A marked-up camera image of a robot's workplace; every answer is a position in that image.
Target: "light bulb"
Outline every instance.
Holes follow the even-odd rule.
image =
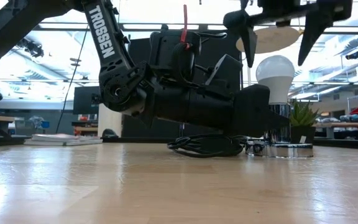
[[[292,62],[281,55],[265,58],[256,69],[258,84],[269,87],[269,104],[287,104],[295,68]]]

